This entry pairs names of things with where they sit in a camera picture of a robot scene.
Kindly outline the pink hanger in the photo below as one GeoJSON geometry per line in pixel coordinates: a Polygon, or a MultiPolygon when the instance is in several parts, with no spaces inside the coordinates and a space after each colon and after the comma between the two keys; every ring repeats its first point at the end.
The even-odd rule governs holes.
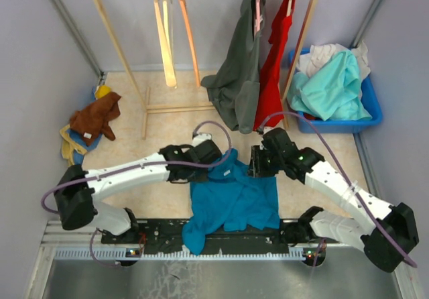
{"type": "Polygon", "coordinates": [[[254,32],[255,36],[257,32],[261,30],[261,22],[262,22],[262,14],[261,14],[261,0],[255,0],[255,23],[254,23],[254,32]]]}

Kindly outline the brown cloth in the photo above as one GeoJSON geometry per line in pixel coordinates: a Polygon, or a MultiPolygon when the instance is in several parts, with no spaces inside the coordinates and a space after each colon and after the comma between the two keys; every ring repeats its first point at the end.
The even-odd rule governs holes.
{"type": "Polygon", "coordinates": [[[70,118],[70,129],[81,136],[86,146],[92,145],[101,134],[114,141],[116,136],[109,122],[121,114],[118,104],[120,99],[121,96],[117,93],[109,92],[84,109],[76,111],[70,118]]]}

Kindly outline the beige towel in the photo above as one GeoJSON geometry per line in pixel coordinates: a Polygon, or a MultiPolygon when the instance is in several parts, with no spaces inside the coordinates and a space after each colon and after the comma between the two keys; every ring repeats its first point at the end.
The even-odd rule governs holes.
{"type": "Polygon", "coordinates": [[[73,166],[76,165],[72,160],[73,145],[70,144],[71,139],[69,134],[66,132],[67,129],[71,129],[69,125],[64,126],[60,130],[60,136],[62,138],[61,155],[62,158],[68,162],[68,166],[73,166]]]}

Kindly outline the turquoise cloth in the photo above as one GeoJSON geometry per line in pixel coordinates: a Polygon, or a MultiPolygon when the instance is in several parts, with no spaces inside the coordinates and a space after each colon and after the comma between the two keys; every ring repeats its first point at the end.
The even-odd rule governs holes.
{"type": "Polygon", "coordinates": [[[359,97],[361,84],[356,57],[350,50],[343,50],[311,77],[295,73],[287,101],[293,110],[323,121],[368,121],[372,116],[359,97]]]}

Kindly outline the light wooden hanger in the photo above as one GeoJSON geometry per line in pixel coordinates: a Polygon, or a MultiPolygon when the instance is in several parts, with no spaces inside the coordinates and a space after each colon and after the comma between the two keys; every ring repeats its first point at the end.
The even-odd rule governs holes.
{"type": "Polygon", "coordinates": [[[164,21],[161,14],[159,1],[160,0],[153,0],[155,17],[156,17],[156,25],[158,30],[158,38],[160,43],[161,55],[162,55],[162,64],[164,67],[164,76],[166,79],[166,85],[168,87],[174,88],[177,85],[176,75],[174,71],[174,63],[171,56],[171,47],[168,44],[167,37],[166,37],[166,31],[164,28],[164,21]]]}

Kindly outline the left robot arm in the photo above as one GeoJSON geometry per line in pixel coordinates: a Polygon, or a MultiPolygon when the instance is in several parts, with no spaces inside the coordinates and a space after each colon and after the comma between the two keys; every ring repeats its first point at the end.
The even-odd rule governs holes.
{"type": "Polygon", "coordinates": [[[139,236],[139,226],[128,208],[115,208],[104,199],[158,182],[192,182],[206,177],[222,153],[210,139],[197,145],[168,145],[150,156],[110,168],[67,169],[54,191],[61,226],[65,231],[94,227],[125,243],[139,236]]]}

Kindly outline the grey t shirt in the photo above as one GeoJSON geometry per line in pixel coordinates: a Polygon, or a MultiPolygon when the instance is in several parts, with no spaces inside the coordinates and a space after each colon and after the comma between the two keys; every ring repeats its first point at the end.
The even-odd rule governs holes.
{"type": "Polygon", "coordinates": [[[242,134],[253,131],[259,100],[259,54],[265,0],[261,0],[261,14],[261,30],[254,36],[255,0],[242,0],[240,18],[225,61],[215,75],[205,76],[200,83],[225,125],[242,134]]]}

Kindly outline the cream wooden hanger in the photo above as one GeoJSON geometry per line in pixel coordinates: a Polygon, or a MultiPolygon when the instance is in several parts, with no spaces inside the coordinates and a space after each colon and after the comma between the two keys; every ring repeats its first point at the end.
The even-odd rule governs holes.
{"type": "Polygon", "coordinates": [[[171,5],[172,5],[172,0],[162,0],[164,32],[165,32],[166,41],[167,41],[168,57],[170,58],[168,63],[168,76],[169,76],[168,86],[175,86],[176,77],[175,77],[174,60],[173,60],[173,53],[172,53],[172,35],[171,35],[172,31],[170,28],[172,26],[171,5]]]}

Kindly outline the blue cloth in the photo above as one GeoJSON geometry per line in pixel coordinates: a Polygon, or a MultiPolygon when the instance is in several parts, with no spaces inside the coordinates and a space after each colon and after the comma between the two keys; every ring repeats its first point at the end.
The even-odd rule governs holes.
{"type": "Polygon", "coordinates": [[[73,145],[72,160],[74,164],[82,164],[84,156],[87,153],[93,151],[98,146],[102,138],[102,135],[99,135],[89,146],[87,146],[86,143],[82,140],[79,133],[71,129],[67,129],[66,132],[70,136],[70,144],[73,145]]]}

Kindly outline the wooden clothes rack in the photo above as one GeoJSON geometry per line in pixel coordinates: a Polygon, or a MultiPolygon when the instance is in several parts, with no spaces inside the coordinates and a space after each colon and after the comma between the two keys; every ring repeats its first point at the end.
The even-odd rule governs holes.
{"type": "MultiPolygon", "coordinates": [[[[214,74],[227,54],[242,0],[186,0],[198,58],[200,80],[214,74]]],[[[159,1],[163,17],[162,0],[159,1]]],[[[95,53],[107,72],[123,73],[137,96],[139,135],[147,137],[156,115],[183,115],[214,109],[204,88],[196,87],[192,58],[179,0],[172,0],[172,53],[176,87],[164,76],[153,0],[90,0],[90,12],[101,23],[103,39],[95,53]]]]}

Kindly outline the yellow cloth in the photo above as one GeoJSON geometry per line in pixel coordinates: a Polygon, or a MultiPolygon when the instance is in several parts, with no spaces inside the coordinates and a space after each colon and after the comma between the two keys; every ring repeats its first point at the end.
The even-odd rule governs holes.
{"type": "Polygon", "coordinates": [[[105,84],[99,85],[95,89],[95,93],[94,93],[95,99],[96,100],[101,99],[107,94],[109,94],[110,92],[111,92],[111,88],[109,86],[105,84]]]}

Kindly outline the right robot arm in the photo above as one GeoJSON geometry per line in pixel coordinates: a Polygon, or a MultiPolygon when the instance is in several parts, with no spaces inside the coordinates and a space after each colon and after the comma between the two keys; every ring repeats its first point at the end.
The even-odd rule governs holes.
{"type": "Polygon", "coordinates": [[[283,172],[291,180],[329,197],[348,213],[335,215],[311,206],[296,221],[280,225],[280,238],[293,245],[332,239],[362,251],[380,270],[391,273],[409,263],[409,253],[419,243],[413,210],[401,202],[394,206],[348,183],[338,168],[311,147],[298,148],[279,127],[261,129],[260,145],[251,149],[248,174],[273,177],[283,172]]]}

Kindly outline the blue plastic bin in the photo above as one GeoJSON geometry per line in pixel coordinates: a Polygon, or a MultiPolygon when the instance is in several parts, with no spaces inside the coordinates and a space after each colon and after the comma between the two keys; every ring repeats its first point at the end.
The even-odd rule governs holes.
{"type": "Polygon", "coordinates": [[[302,133],[313,133],[313,129],[321,133],[360,133],[363,130],[379,125],[383,120],[381,107],[377,100],[371,79],[367,76],[362,84],[363,96],[361,102],[364,108],[371,114],[372,119],[368,121],[323,121],[317,117],[296,111],[300,115],[297,119],[298,128],[302,133]]]}

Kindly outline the blue t shirt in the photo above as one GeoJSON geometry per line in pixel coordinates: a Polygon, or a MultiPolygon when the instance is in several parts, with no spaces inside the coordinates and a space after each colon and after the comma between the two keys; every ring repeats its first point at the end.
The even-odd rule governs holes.
{"type": "Polygon", "coordinates": [[[182,238],[192,254],[200,255],[206,236],[221,227],[226,232],[280,227],[276,178],[253,178],[247,170],[233,148],[225,162],[209,170],[206,182],[190,184],[192,217],[182,238]]]}

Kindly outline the orange wooden hanger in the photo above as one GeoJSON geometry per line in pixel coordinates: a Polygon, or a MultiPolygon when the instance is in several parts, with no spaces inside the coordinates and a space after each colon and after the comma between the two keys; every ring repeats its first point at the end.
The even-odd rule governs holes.
{"type": "Polygon", "coordinates": [[[197,58],[197,54],[196,54],[194,37],[193,37],[192,28],[190,25],[190,20],[189,20],[189,15],[188,15],[188,10],[187,10],[187,6],[186,6],[186,0],[179,0],[179,4],[180,4],[181,12],[182,12],[182,17],[184,20],[184,25],[186,28],[186,34],[187,34],[188,44],[189,44],[189,48],[190,48],[190,54],[191,54],[191,58],[192,58],[192,67],[193,67],[193,71],[194,71],[194,78],[195,78],[196,87],[200,88],[200,73],[199,73],[199,68],[198,68],[198,58],[197,58]]]}

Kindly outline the red t shirt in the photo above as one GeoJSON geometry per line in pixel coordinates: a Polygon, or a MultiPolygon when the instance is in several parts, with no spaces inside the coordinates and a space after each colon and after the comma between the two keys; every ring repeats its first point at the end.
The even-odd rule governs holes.
{"type": "Polygon", "coordinates": [[[259,75],[260,89],[254,130],[262,124],[267,116],[273,113],[277,113],[277,115],[270,118],[265,124],[268,127],[276,126],[284,118],[280,114],[282,111],[282,98],[279,90],[280,69],[288,41],[288,33],[292,25],[295,0],[292,3],[292,12],[289,17],[286,16],[287,6],[288,0],[283,0],[271,24],[269,37],[271,48],[259,75]]]}

